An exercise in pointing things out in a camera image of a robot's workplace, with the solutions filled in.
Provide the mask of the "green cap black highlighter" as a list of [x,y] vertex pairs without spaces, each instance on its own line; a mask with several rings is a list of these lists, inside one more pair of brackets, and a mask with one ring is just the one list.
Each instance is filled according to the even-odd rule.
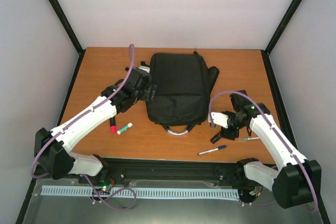
[[215,136],[213,136],[211,139],[210,139],[210,142],[212,144],[215,144],[216,142],[218,142],[220,139],[221,139],[221,134],[220,133],[217,133]]

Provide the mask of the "blue cap white pen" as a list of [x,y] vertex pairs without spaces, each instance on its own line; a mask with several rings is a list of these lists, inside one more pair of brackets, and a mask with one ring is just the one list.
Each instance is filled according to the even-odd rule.
[[213,149],[211,149],[211,150],[206,150],[206,151],[203,151],[203,152],[199,152],[197,155],[198,155],[198,156],[201,156],[201,155],[204,155],[204,154],[208,154],[208,153],[216,152],[216,151],[225,149],[226,147],[227,147],[226,145],[221,145],[221,146],[218,146],[218,147],[213,148]]

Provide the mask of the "black student backpack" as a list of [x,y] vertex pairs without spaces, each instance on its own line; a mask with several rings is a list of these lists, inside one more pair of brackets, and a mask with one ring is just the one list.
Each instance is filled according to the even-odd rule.
[[146,103],[150,121],[169,134],[182,136],[207,119],[211,92],[219,76],[217,67],[208,67],[197,52],[155,53],[149,67],[156,85],[153,99]]

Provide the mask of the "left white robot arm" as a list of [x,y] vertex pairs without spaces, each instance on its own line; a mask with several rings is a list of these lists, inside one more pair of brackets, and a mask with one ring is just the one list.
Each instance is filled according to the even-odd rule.
[[126,80],[105,88],[94,102],[74,118],[48,131],[35,135],[35,163],[39,163],[52,179],[69,174],[85,174],[97,183],[109,177],[107,162],[97,154],[74,153],[73,148],[87,134],[106,120],[126,112],[138,101],[154,98],[156,86],[151,83],[150,68],[139,66],[128,71]]

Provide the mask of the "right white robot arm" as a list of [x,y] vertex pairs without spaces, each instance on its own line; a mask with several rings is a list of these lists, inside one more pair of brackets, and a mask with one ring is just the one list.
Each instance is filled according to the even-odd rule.
[[283,134],[270,111],[256,103],[244,90],[229,92],[234,112],[210,112],[209,122],[221,126],[222,137],[235,140],[239,130],[246,127],[262,141],[275,161],[275,168],[264,165],[256,158],[237,162],[236,179],[240,184],[254,181],[273,193],[283,209],[312,202],[318,210],[321,187],[321,166],[308,160]]

